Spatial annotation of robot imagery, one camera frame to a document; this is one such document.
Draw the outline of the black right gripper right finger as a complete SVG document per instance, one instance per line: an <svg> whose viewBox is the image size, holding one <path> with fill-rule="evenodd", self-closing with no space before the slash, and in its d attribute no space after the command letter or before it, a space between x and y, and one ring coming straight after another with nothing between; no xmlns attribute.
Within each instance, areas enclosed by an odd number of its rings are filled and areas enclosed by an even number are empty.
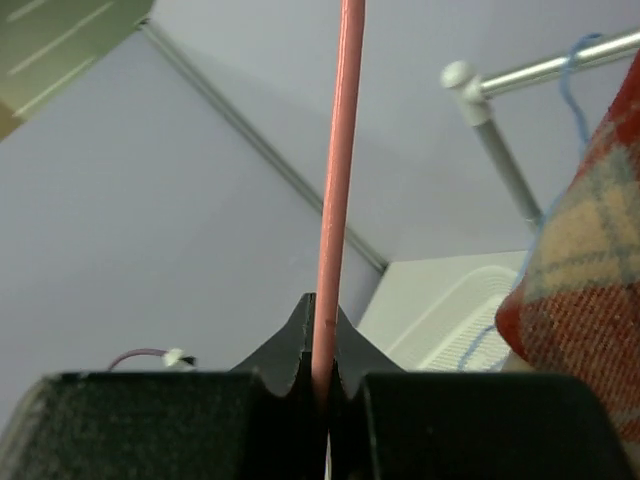
<svg viewBox="0 0 640 480"><path fill-rule="evenodd" d="M633 477L602 405L572 377L408 372L345 316L335 344L335 479Z"/></svg>

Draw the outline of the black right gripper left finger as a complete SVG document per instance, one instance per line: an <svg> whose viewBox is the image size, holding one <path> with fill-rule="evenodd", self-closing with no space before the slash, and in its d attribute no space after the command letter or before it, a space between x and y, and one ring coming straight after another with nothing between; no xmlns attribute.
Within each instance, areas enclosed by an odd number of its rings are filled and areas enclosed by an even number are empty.
<svg viewBox="0 0 640 480"><path fill-rule="evenodd" d="M61 372L18 402L5 479L320 479L315 297L228 371Z"/></svg>

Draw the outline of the red plaid skirt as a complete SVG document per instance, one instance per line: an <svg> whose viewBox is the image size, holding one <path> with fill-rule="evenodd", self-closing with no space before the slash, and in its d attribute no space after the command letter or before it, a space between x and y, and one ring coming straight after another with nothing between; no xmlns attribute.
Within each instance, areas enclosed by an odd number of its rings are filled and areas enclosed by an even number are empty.
<svg viewBox="0 0 640 480"><path fill-rule="evenodd" d="M545 222L499 334L532 369L575 376L639 452L639 63Z"/></svg>

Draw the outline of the white perforated plastic basket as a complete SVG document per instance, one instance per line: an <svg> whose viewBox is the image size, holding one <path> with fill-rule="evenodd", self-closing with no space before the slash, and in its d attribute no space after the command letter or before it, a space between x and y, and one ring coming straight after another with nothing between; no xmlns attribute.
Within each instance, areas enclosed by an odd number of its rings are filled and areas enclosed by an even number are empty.
<svg viewBox="0 0 640 480"><path fill-rule="evenodd" d="M464 276L387 350L406 370L497 371L509 347L494 324L516 272L487 266Z"/></svg>

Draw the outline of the grey metal clothes rack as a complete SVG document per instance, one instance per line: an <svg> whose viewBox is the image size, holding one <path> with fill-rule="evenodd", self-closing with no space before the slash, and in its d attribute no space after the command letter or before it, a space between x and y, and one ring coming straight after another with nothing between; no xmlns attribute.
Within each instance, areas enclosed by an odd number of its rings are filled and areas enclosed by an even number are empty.
<svg viewBox="0 0 640 480"><path fill-rule="evenodd" d="M536 231L613 100L639 30L587 33L564 50L499 73L467 61L440 73L515 209Z"/></svg>

